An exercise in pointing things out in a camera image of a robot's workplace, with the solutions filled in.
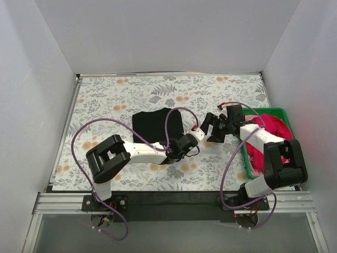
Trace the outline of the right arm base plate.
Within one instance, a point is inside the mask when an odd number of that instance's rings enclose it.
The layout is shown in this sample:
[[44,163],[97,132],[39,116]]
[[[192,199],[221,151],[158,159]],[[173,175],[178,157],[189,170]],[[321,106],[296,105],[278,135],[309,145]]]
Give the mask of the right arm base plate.
[[269,202],[266,198],[263,198],[255,203],[250,205],[245,204],[242,208],[237,208],[237,206],[243,205],[242,202],[239,201],[237,196],[237,192],[235,191],[226,191],[223,193],[223,200],[227,206],[236,207],[235,209],[230,209],[224,205],[222,205],[220,195],[215,198],[216,203],[222,208],[224,211],[244,211],[245,215],[255,215],[258,211],[268,211],[270,209]]

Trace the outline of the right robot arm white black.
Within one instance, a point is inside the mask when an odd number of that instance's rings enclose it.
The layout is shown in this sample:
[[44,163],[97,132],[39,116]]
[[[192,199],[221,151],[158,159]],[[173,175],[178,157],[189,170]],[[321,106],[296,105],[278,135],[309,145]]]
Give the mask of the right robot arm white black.
[[224,179],[220,184],[220,201],[229,209],[250,209],[273,190],[305,183],[308,173],[298,140],[273,134],[267,128],[266,116],[253,110],[255,117],[247,120],[243,103],[218,105],[218,115],[207,113],[200,129],[210,134],[209,142],[223,143],[227,135],[240,139],[235,152],[249,144],[263,157],[263,173],[240,186],[237,195],[224,199]]

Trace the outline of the black t shirt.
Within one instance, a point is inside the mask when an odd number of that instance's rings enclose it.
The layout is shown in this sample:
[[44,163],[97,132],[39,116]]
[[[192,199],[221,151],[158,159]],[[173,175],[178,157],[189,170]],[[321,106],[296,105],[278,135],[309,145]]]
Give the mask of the black t shirt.
[[[133,130],[149,143],[165,141],[165,119],[170,110],[170,108],[162,108],[132,115]],[[178,110],[174,110],[170,114],[167,132],[169,138],[180,139],[184,135],[182,116]]]

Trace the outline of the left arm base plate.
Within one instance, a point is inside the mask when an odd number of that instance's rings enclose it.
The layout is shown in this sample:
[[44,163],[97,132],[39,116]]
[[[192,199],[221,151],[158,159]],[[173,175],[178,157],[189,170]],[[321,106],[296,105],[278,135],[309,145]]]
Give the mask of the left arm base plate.
[[[112,195],[109,199],[104,200],[104,202],[119,212],[123,212],[128,209],[127,195]],[[98,212],[109,211],[110,208],[100,203],[93,195],[85,195],[83,197],[81,210],[84,212]]]

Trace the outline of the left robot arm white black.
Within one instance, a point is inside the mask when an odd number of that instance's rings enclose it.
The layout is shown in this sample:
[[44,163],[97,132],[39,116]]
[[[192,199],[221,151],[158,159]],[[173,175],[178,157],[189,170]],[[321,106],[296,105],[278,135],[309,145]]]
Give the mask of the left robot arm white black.
[[156,165],[173,164],[181,161],[204,139],[204,132],[196,129],[180,139],[170,139],[168,149],[163,151],[165,141],[153,143],[151,148],[145,143],[123,141],[119,135],[112,135],[86,154],[88,166],[93,176],[96,196],[95,206],[105,211],[111,207],[112,191],[110,180],[126,165],[152,163]]

